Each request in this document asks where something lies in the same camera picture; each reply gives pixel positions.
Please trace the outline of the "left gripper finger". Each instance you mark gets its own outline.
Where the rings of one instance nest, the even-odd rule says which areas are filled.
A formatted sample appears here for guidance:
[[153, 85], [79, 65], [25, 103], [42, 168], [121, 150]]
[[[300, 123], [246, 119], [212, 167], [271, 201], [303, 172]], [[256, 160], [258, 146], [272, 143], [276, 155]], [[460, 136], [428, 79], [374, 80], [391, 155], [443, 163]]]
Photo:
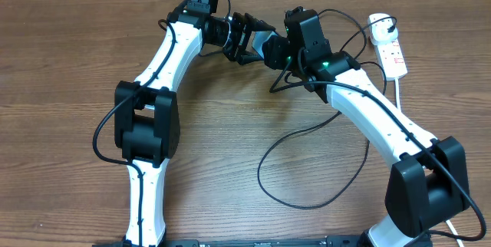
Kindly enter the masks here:
[[249, 13], [245, 13], [244, 32], [252, 31], [275, 31], [276, 28], [263, 20], [258, 20]]
[[253, 54], [252, 52], [249, 51], [241, 51], [238, 53], [236, 57], [236, 61], [239, 63], [239, 65], [246, 65], [252, 62], [263, 61], [263, 60], [264, 58], [261, 57], [259, 54]]

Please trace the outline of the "Samsung Galaxy smartphone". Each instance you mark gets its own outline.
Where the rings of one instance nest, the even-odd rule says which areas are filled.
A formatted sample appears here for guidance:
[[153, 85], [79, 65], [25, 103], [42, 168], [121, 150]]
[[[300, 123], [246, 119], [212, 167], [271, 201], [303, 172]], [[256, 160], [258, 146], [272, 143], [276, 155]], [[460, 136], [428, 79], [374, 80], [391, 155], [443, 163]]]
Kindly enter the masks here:
[[252, 41], [252, 49], [258, 54], [258, 56], [263, 59], [264, 53], [262, 51], [262, 46], [267, 40], [272, 36], [277, 36], [275, 31], [257, 31]]

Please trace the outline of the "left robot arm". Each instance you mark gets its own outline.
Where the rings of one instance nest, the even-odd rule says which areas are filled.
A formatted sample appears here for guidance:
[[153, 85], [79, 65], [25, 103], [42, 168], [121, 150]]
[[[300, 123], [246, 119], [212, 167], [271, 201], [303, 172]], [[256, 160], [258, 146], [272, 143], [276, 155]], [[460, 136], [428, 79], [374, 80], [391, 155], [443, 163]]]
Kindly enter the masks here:
[[130, 222], [124, 246], [162, 246], [165, 173], [180, 140], [177, 90], [205, 44], [230, 60], [248, 64], [260, 56], [246, 50], [250, 36], [274, 27], [248, 13], [216, 17], [219, 0], [183, 0], [164, 19], [166, 35], [153, 60], [114, 94], [114, 141], [130, 177]]

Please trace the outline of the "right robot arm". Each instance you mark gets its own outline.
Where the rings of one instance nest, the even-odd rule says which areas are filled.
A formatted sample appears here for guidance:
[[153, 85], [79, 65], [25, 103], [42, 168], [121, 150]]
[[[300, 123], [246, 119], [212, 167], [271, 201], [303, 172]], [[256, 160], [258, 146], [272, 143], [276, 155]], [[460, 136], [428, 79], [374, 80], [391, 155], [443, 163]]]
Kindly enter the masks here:
[[412, 246], [436, 235], [435, 227], [472, 206], [463, 146], [419, 127], [372, 83], [361, 62], [332, 51], [320, 14], [297, 7], [285, 14], [287, 35], [259, 32], [252, 46], [265, 64], [299, 79], [345, 115], [366, 136], [390, 170], [387, 216], [359, 238], [361, 246]]

